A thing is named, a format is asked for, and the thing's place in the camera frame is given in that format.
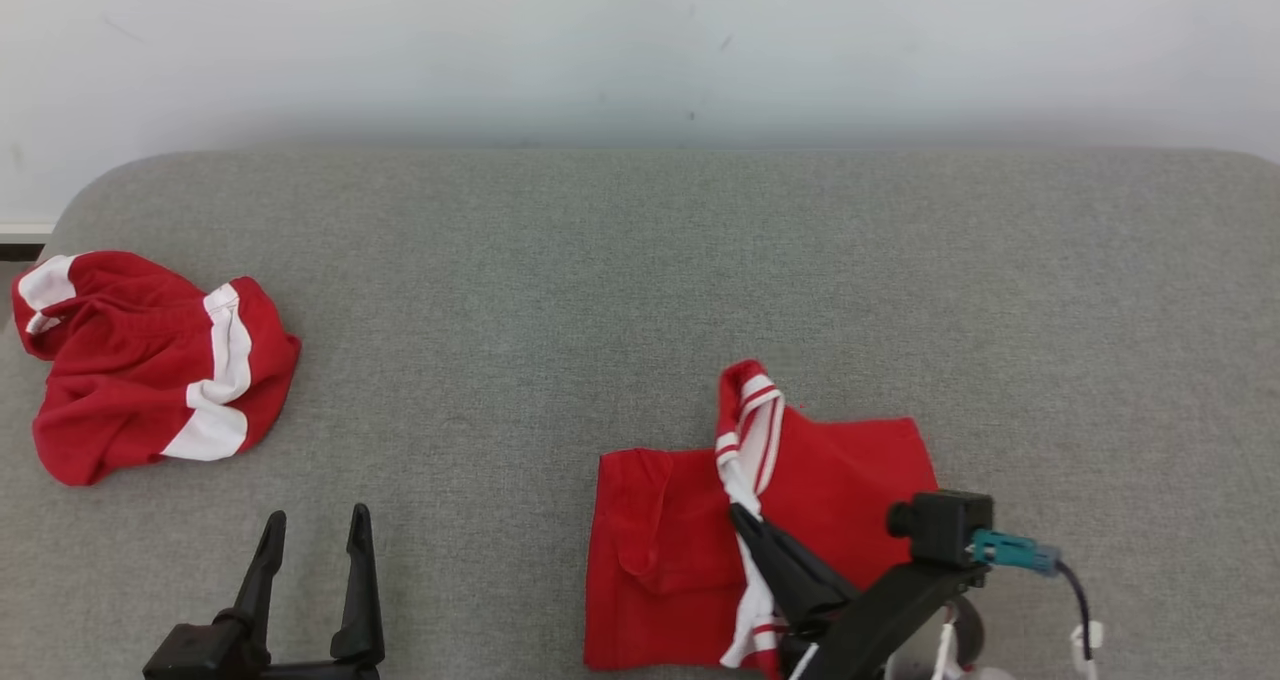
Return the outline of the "grey fabric sofa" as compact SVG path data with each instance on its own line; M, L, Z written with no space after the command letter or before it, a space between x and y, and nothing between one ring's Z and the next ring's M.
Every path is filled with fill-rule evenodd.
M942 485L1062 548L1102 680L1280 680L1280 165L1204 150L175 152L46 254L256 279L303 348L216 464L73 489L0 320L0 680L141 680L288 515L271 653L319 660L355 503L387 680L588 680L602 453L710 443L760 360L815 420L911 416Z

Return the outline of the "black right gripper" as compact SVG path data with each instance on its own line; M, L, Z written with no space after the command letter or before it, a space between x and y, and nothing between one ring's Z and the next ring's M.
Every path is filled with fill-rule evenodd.
M963 680L972 670L984 630L965 594L989 566L900 563L860 592L746 506L732 505L730 520L748 580L733 640L753 643L782 617L786 680Z

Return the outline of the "red shorts with white stripe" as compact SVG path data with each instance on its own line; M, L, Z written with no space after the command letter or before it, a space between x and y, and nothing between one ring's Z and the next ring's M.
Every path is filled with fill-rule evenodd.
M49 364L35 448L68 487L253 448L302 350L255 279L204 291L123 251L47 259L12 283L12 302L26 352Z

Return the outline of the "red basketball jersey with lettering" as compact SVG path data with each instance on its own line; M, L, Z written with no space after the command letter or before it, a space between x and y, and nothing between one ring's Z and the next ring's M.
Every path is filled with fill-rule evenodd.
M588 552L584 663L754 668L785 680L787 626L730 519L735 501L869 587L908 558L890 507L937 489L910 417L817 423L755 360L719 378L714 446L602 456Z

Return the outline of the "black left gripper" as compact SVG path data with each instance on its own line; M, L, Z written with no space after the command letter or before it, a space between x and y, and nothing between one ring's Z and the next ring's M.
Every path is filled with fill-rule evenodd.
M344 606L329 661L275 665L268 651L285 530L285 512L271 512L233 604L236 620L175 625L143 666L143 680L380 680L385 638L369 507L357 503L352 511Z

